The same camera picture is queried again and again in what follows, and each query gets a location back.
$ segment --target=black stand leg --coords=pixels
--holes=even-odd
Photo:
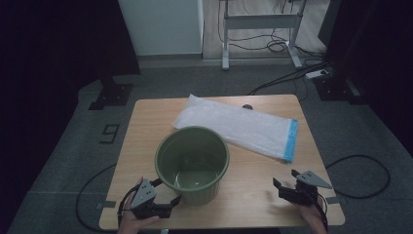
[[[93,102],[89,110],[102,110],[104,106],[124,106],[131,94],[132,84],[116,84],[113,77],[100,79],[103,85],[97,101]]]

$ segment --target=dark curtain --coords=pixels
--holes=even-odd
[[[117,0],[1,1],[0,43],[3,233],[65,130],[79,90],[139,67]]]
[[[342,1],[327,55],[413,156],[410,1]]]

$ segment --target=gray carpet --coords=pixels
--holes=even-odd
[[[9,233],[94,233],[77,220],[75,203],[82,186],[102,169],[117,162],[134,103],[143,98],[242,96],[257,86],[294,71],[292,65],[144,68],[140,76],[118,76],[118,83],[134,84],[126,106],[88,110],[101,89],[94,82],[79,93],[79,104],[47,165],[27,192]],[[257,95],[296,94],[325,165],[353,154],[369,155],[390,171],[390,186],[369,199],[339,196],[346,216],[330,233],[411,233],[413,222],[413,159],[367,105],[321,101],[311,81],[299,79],[257,92]],[[119,124],[112,144],[101,141],[106,125]],[[81,219],[98,228],[114,168],[99,175],[79,201]],[[353,159],[328,169],[333,185],[365,195],[386,181],[374,162]],[[282,228],[282,234],[309,233],[305,227]]]

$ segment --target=floor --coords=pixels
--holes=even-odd
[[[286,0],[234,0],[229,1],[229,15],[252,16],[290,13],[297,14],[302,3],[303,1],[292,1],[291,3],[288,3],[288,1]],[[225,2],[204,0],[203,4],[205,20],[203,58],[220,59],[223,38],[222,22]],[[321,43],[320,39],[318,38],[318,34],[325,16],[325,12],[328,8],[328,4],[329,0],[307,1],[304,10],[304,17],[301,21],[301,26],[298,31],[296,40],[297,46],[300,46],[303,49],[312,52],[326,51],[326,47]],[[272,34],[285,40],[289,39],[289,29],[286,28],[230,30],[229,38],[232,39],[230,43],[245,48],[242,49],[237,46],[230,46],[230,59],[289,58],[289,54],[287,52],[272,52],[282,49],[278,45],[271,47],[272,51],[267,48],[268,43],[272,41],[272,38],[268,35]],[[243,40],[245,38],[251,37],[257,38]]]

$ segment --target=blue stripe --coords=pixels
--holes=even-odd
[[[295,140],[297,138],[297,130],[298,130],[298,121],[291,120],[291,124],[289,126],[288,132],[288,140],[286,142],[286,148],[283,155],[283,159],[287,163],[292,163],[294,161],[294,149],[295,149]]]

